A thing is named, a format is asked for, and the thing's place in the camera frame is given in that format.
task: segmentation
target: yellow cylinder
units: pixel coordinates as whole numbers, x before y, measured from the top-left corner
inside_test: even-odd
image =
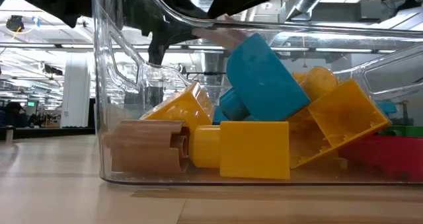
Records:
[[[220,126],[198,126],[191,138],[189,155],[197,168],[219,168]]]
[[[307,72],[298,83],[310,100],[314,101],[334,90],[338,86],[338,79],[329,69],[318,66]]]

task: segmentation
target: white column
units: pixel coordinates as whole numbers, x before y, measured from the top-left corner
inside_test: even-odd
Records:
[[[87,54],[68,53],[60,126],[88,124],[90,73]]]

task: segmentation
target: wooden floor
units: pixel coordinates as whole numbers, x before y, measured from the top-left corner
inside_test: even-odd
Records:
[[[134,187],[98,177],[94,136],[0,143],[3,223],[423,223],[422,187]]]

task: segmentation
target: brown toy block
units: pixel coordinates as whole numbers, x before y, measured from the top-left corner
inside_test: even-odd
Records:
[[[185,172],[190,133],[183,125],[182,121],[122,121],[103,137],[103,142],[111,146],[112,171]]]

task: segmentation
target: wooden table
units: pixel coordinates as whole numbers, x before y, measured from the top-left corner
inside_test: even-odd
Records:
[[[137,187],[98,177],[91,135],[0,143],[0,223],[423,223],[404,186]]]

